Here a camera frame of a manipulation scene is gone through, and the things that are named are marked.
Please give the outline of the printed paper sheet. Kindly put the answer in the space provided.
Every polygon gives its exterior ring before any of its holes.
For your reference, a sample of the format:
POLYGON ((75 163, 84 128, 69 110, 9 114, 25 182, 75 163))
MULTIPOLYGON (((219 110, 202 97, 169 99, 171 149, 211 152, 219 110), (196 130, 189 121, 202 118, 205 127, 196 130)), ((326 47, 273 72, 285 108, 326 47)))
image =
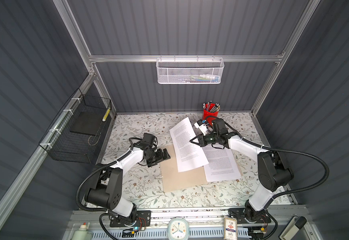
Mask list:
POLYGON ((204 166, 208 183, 241 178, 241 172, 231 149, 215 149, 212 146, 206 146, 203 147, 203 152, 208 160, 208 165, 204 166))
POLYGON ((208 160, 199 145, 190 141, 196 137, 188 117, 170 129, 178 172, 187 172, 205 165, 208 160))

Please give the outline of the brown kraft paper folder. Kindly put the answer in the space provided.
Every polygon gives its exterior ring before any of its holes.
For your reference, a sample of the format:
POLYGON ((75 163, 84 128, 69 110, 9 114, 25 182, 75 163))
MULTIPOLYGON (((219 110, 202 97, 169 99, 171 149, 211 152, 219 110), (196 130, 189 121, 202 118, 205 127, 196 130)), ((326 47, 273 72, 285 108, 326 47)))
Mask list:
POLYGON ((167 149, 171 158, 160 163, 165 193, 208 184, 204 167, 187 172, 178 172, 174 146, 169 145, 167 149))

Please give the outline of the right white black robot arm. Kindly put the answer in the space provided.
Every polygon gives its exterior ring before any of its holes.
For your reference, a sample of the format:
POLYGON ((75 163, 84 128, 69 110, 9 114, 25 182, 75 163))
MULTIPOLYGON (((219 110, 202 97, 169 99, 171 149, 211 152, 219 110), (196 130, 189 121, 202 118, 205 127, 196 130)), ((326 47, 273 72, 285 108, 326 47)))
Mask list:
POLYGON ((282 193, 283 187, 293 179, 291 168, 281 160, 277 151, 256 145, 236 133, 200 134, 190 139, 189 142, 200 147, 219 144, 257 161, 260 184, 254 194, 245 202, 243 211, 243 217, 249 223, 255 223, 266 215, 266 210, 277 198, 276 195, 282 193))

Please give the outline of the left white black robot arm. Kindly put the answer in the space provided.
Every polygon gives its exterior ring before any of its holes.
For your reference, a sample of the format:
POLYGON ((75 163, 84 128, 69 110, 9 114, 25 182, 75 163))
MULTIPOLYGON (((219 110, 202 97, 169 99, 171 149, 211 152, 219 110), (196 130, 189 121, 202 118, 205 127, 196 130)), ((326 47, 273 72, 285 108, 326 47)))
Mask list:
POLYGON ((90 186, 84 199, 98 206, 95 211, 113 212, 133 222, 137 218, 137 207, 122 197, 124 174, 143 160, 147 167, 153 167, 170 158, 167 149, 155 149, 154 144, 144 141, 134 143, 125 154, 89 177, 90 186))

